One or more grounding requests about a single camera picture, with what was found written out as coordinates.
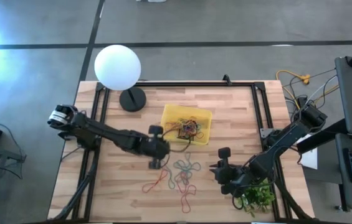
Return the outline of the black aluminium table frame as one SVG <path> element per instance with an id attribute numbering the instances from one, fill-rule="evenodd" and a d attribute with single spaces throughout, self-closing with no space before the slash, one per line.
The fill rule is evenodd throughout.
<path id="1" fill-rule="evenodd" d="M 255 218 L 236 210 L 231 198 L 221 194 L 209 166 L 217 162 L 222 147 L 232 150 L 231 161 L 241 164 L 261 151 L 260 128 L 284 128 L 289 122 L 287 105 L 278 81 L 139 82 L 147 96 L 138 112 L 123 111 L 120 93 L 106 90 L 97 82 L 79 85 L 75 106 L 117 129 L 146 133 L 158 125 L 167 104 L 207 109 L 212 112 L 209 142 L 190 146 L 194 171 L 189 184 L 196 195 L 189 197 L 191 211 L 181 211 L 181 193 L 169 189 L 169 175 L 148 193 L 142 186 L 158 179 L 161 171 L 148 168 L 148 158 L 123 152 L 103 140 L 95 151 L 76 151 L 77 143 L 67 141 L 65 159 L 49 209 L 48 224 L 105 223 L 252 223 L 273 222 L 287 217 L 287 204 L 277 197 L 268 213 Z"/>

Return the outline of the small green potted plant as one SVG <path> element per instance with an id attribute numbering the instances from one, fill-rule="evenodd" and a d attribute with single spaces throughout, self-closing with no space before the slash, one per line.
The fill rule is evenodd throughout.
<path id="1" fill-rule="evenodd" d="M 255 218 L 255 214 L 268 213 L 270 206 L 275 200 L 275 194 L 270 189 L 270 184 L 265 179 L 257 187 L 247 187 L 240 197 L 234 197 L 232 203 L 237 210 L 243 210 L 251 217 Z"/>

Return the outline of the white paper sheet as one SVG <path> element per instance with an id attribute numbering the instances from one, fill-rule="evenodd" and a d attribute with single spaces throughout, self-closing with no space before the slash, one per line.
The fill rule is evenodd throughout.
<path id="1" fill-rule="evenodd" d="M 299 162 L 303 167 L 310 169 L 318 169 L 318 148 L 314 148 L 308 152 L 302 154 L 302 157 Z"/>

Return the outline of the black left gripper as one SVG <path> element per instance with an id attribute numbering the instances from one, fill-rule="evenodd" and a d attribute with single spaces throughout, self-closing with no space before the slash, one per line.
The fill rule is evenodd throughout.
<path id="1" fill-rule="evenodd" d="M 149 136 L 143 142 L 143 155 L 151 158 L 149 169 L 161 169 L 161 161 L 170 153 L 170 144 L 164 140 L 164 129 L 161 126 L 151 125 L 148 129 Z"/>

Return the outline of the yellow translucent plastic bin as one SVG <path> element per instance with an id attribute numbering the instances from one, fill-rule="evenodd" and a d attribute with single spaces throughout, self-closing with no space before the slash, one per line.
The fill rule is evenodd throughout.
<path id="1" fill-rule="evenodd" d="M 179 118 L 182 119 L 193 119 L 197 124 L 200 125 L 200 132 L 204 133 L 204 137 L 201 139 L 192 137 L 190 139 L 178 138 L 179 130 L 165 131 L 164 138 L 168 141 L 188 143 L 189 141 L 193 145 L 203 146 L 209 142 L 209 134 L 211 130 L 212 112 L 205 109 L 193 108 L 188 106 L 170 105 L 167 104 L 164 107 L 163 115 L 161 118 L 161 126 L 164 128 L 166 122 L 177 121 Z"/>

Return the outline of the white globe table lamp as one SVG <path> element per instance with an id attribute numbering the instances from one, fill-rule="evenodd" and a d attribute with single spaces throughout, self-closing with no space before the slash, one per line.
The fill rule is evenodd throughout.
<path id="1" fill-rule="evenodd" d="M 145 92 L 135 86 L 141 76 L 141 62 L 132 49 L 123 45 L 105 47 L 94 61 L 94 72 L 103 86 L 120 92 L 123 110 L 137 112 L 145 107 Z"/>

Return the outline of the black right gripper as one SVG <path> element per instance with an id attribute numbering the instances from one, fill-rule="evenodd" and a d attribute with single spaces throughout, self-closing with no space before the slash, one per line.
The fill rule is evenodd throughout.
<path id="1" fill-rule="evenodd" d="M 221 185 L 221 193 L 224 195 L 242 195 L 244 190 L 251 184 L 251 177 L 247 169 L 229 163 L 231 149 L 223 147 L 218 150 L 220 160 L 209 167 L 214 167 L 210 171 L 214 173 L 215 180 Z"/>

